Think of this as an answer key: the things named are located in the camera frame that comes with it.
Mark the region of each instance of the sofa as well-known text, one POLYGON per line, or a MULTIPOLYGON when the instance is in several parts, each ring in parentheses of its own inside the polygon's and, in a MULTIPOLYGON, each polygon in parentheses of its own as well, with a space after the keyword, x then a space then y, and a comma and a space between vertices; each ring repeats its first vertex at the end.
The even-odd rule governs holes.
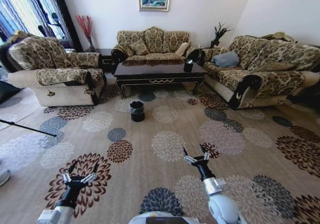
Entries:
POLYGON ((229 48, 201 50, 199 64, 208 72, 205 82, 233 109, 291 104, 290 97, 301 95, 319 82, 320 49, 282 40, 237 36, 229 48), (213 56, 234 51, 236 67, 220 67, 213 56))
POLYGON ((149 61, 162 60, 185 61, 187 59, 197 60, 199 49, 190 45, 182 56, 175 54, 184 42, 189 42, 189 33, 186 31, 163 31, 157 27, 151 27, 144 31, 119 31, 117 33, 118 44, 111 51, 115 64, 124 60, 149 61), (137 55, 130 45, 142 39, 147 50, 144 55, 137 55))
POLYGON ((42 106, 96 105, 107 83, 99 53, 66 53, 59 40, 27 35, 0 47, 8 81, 42 106))

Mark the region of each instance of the carpet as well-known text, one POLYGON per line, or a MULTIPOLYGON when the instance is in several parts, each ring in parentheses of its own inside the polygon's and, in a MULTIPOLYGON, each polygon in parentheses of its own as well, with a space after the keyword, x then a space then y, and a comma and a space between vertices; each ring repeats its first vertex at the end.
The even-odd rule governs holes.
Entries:
POLYGON ((83 190, 77 224, 127 224, 149 211, 215 223, 198 170, 183 161, 210 153, 209 168, 223 177, 248 224, 320 223, 320 115, 293 105, 229 109, 208 86, 134 87, 121 100, 108 85, 97 106, 41 107, 29 89, 0 104, 0 118, 57 134, 50 137, 1 126, 0 169, 12 178, 0 188, 2 223, 36 223, 65 186, 61 173, 98 178, 83 190), (142 100, 145 120, 130 119, 142 100))

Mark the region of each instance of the white wall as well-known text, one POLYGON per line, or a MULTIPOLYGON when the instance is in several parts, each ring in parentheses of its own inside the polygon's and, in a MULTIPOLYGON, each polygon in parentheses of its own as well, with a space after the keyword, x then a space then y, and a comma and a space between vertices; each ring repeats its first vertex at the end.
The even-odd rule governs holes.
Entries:
MULTIPOLYGON (((219 21, 235 28, 247 0, 170 0, 169 12, 139 11, 138 0, 65 0, 84 49, 88 44, 75 16, 93 18, 93 44, 112 48, 119 30, 144 30, 157 26, 164 30, 186 30, 194 44, 208 46, 213 26, 219 21)), ((228 45, 233 31, 221 39, 228 45)))
POLYGON ((248 0, 234 35, 277 31, 320 45, 320 0, 248 0))

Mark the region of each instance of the coffee table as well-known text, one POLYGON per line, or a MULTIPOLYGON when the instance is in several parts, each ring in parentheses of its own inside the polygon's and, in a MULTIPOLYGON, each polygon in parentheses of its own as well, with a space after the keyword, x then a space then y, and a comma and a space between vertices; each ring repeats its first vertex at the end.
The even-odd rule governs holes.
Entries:
POLYGON ((117 78, 115 83, 121 92, 121 99, 125 99, 125 85, 195 83, 192 93, 196 94, 206 73, 195 62, 187 64, 175 60, 127 60, 118 64, 114 76, 117 78))

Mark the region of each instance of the red decorative branches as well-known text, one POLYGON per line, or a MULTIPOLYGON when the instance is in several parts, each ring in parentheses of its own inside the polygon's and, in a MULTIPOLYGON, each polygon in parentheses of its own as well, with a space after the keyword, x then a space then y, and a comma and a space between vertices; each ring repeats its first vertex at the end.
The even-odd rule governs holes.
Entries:
POLYGON ((77 15, 76 21, 78 22, 81 29, 83 30, 85 37, 89 40, 91 38, 90 37, 91 36, 91 28, 92 28, 92 23, 93 23, 93 20, 91 19, 91 17, 88 15, 86 15, 86 16, 77 15))

